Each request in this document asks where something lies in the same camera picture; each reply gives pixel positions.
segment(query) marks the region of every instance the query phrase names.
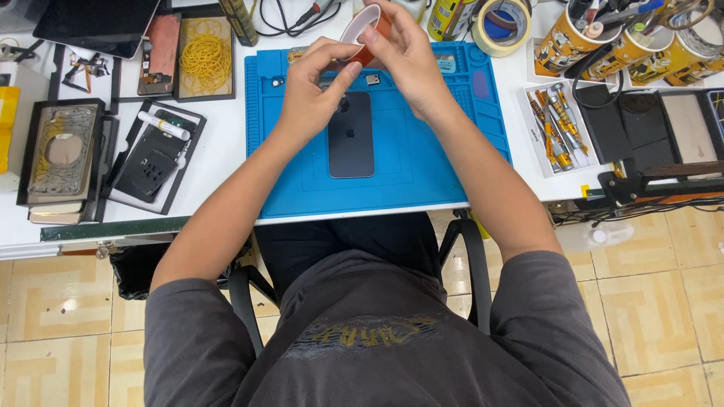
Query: person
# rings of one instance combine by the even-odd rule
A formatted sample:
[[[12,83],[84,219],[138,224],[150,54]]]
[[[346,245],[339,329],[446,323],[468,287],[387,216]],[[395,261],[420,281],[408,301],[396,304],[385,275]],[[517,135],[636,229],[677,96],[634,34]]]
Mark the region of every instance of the person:
[[[389,38],[365,44],[434,131],[504,266],[485,335],[445,305],[426,214],[257,227],[281,299],[256,358],[215,281],[285,165],[327,125],[362,66],[318,86],[358,46],[314,42],[289,67],[282,112],[258,149],[189,219],[146,304],[146,405],[629,406],[573,271],[533,192],[455,103],[427,34],[378,1]]]

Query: tile floor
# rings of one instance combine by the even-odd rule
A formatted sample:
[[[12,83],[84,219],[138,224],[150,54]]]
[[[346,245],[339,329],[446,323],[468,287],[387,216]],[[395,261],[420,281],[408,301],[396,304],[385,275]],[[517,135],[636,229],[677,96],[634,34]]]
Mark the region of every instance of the tile floor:
[[[431,218],[442,238],[452,214]],[[631,223],[628,242],[567,253],[611,363],[634,406],[724,407],[724,214],[681,209]],[[494,242],[485,247],[495,291],[502,259]],[[466,315],[461,242],[443,276],[448,306]],[[279,309],[257,292],[253,301],[266,341]],[[144,306],[117,296],[107,261],[0,262],[2,407],[142,406]]]

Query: gray t-shirt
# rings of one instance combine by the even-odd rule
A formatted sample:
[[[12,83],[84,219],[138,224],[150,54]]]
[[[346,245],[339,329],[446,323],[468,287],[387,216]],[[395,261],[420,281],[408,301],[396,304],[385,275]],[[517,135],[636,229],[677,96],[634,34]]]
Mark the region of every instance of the gray t-shirt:
[[[178,280],[146,305],[146,405],[629,406],[568,260],[503,267],[487,336],[437,281],[360,251],[307,270],[255,362],[214,284]]]

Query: office chair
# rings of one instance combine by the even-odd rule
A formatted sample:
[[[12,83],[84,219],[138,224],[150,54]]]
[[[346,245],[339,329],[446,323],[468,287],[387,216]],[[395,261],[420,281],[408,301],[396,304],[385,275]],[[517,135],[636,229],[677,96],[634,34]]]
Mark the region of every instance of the office chair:
[[[478,327],[484,334],[490,335],[490,281],[488,266],[485,259],[485,247],[480,236],[478,225],[472,219],[455,219],[447,225],[447,231],[442,239],[438,251],[440,267],[437,270],[437,280],[442,284],[442,266],[453,249],[455,239],[462,235],[468,252],[468,266],[472,282],[473,303],[468,321]],[[264,345],[261,343],[261,334],[254,316],[254,306],[251,302],[249,285],[256,288],[266,299],[279,306],[272,286],[254,266],[236,267],[229,273],[229,295],[231,305],[239,319],[244,323],[254,351],[258,357]]]

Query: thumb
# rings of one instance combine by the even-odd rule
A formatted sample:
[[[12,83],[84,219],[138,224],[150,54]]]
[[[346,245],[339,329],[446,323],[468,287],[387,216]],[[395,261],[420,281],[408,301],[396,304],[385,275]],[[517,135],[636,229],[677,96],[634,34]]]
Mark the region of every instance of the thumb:
[[[402,59],[402,55],[385,37],[368,25],[362,32],[362,38],[369,51],[379,59],[390,72],[396,69],[396,66],[399,65]]]
[[[345,92],[352,85],[352,82],[354,82],[361,70],[362,64],[357,61],[348,64],[346,67],[342,68],[340,73],[337,74],[337,77],[334,79],[332,84],[329,85],[324,94],[327,95],[328,98],[334,99],[335,103],[339,103],[340,99],[345,95]]]

